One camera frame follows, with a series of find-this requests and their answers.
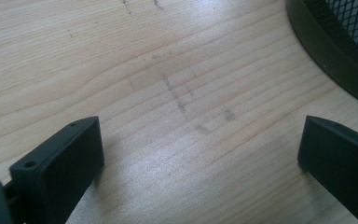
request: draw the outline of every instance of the black plastic edge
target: black plastic edge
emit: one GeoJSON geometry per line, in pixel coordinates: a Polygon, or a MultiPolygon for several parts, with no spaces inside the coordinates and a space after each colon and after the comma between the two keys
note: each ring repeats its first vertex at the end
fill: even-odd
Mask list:
{"type": "Polygon", "coordinates": [[[298,39],[313,60],[358,99],[358,64],[324,32],[302,0],[286,0],[286,7],[298,39]]]}

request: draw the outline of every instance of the black mesh basket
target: black mesh basket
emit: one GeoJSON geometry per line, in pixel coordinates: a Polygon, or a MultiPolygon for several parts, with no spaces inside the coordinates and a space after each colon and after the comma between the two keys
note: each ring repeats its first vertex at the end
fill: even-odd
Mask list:
{"type": "Polygon", "coordinates": [[[358,0],[287,0],[296,34],[312,58],[358,98],[358,0]]]}

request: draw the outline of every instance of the light wood surface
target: light wood surface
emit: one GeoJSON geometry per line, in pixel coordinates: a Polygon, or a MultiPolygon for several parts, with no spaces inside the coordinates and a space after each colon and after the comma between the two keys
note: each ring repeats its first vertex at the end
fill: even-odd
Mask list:
{"type": "Polygon", "coordinates": [[[307,115],[358,132],[283,0],[0,0],[0,180],[67,123],[105,163],[68,223],[357,223],[296,165],[307,115]]]}

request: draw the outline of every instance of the wooden table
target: wooden table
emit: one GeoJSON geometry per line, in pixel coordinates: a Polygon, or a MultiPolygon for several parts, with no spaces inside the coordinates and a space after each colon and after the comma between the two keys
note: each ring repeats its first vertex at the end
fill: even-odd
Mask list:
{"type": "Polygon", "coordinates": [[[102,176],[68,223],[357,223],[296,164],[307,115],[358,132],[283,0],[0,0],[0,180],[101,121],[102,176]]]}

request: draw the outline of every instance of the scuff mark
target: scuff mark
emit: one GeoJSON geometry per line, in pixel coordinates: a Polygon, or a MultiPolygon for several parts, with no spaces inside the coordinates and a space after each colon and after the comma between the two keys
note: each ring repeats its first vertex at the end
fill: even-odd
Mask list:
{"type": "Polygon", "coordinates": [[[159,10],[164,10],[164,8],[162,8],[162,6],[159,5],[159,1],[158,0],[153,0],[155,6],[159,9],[159,10]]]}
{"type": "Polygon", "coordinates": [[[122,0],[122,3],[124,4],[124,7],[127,9],[127,11],[129,12],[129,14],[131,14],[131,10],[129,9],[129,6],[127,5],[129,3],[129,1],[127,0],[122,0]]]}
{"type": "Polygon", "coordinates": [[[171,54],[172,54],[172,51],[169,50],[169,51],[166,52],[166,53],[153,55],[153,56],[152,56],[152,59],[158,59],[158,58],[165,57],[165,56],[168,56],[168,55],[171,55],[171,54]]]}
{"type": "Polygon", "coordinates": [[[173,86],[171,85],[171,82],[168,80],[167,77],[162,75],[162,79],[165,82],[165,85],[168,87],[168,90],[170,91],[173,99],[175,100],[180,112],[182,112],[183,116],[185,117],[185,119],[187,119],[186,116],[186,103],[182,100],[182,98],[180,98],[176,91],[173,89],[173,86]]]}
{"type": "Polygon", "coordinates": [[[69,36],[71,36],[71,38],[74,38],[74,37],[72,36],[71,31],[70,31],[69,29],[67,29],[66,31],[68,32],[69,36]]]}
{"type": "Polygon", "coordinates": [[[208,135],[211,132],[208,128],[206,128],[202,125],[197,126],[196,130],[199,131],[200,133],[205,134],[205,135],[208,135]]]}
{"type": "Polygon", "coordinates": [[[235,114],[230,109],[227,109],[225,112],[225,119],[230,122],[235,119],[235,114]]]}
{"type": "Polygon", "coordinates": [[[187,90],[188,93],[190,93],[191,97],[194,98],[193,91],[187,85],[186,85],[186,90],[187,90]]]}
{"type": "Polygon", "coordinates": [[[135,86],[133,85],[131,78],[127,77],[127,79],[130,81],[130,85],[132,87],[132,90],[135,91],[135,86]]]}

